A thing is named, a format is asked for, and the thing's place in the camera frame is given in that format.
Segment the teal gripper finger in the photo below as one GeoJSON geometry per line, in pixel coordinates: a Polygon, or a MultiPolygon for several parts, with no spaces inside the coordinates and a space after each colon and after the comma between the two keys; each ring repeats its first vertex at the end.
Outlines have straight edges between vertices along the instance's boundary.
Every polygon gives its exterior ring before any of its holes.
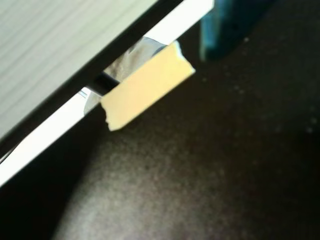
{"type": "Polygon", "coordinates": [[[200,20],[200,59],[216,61],[228,55],[273,4],[273,0],[215,0],[200,20]]]}

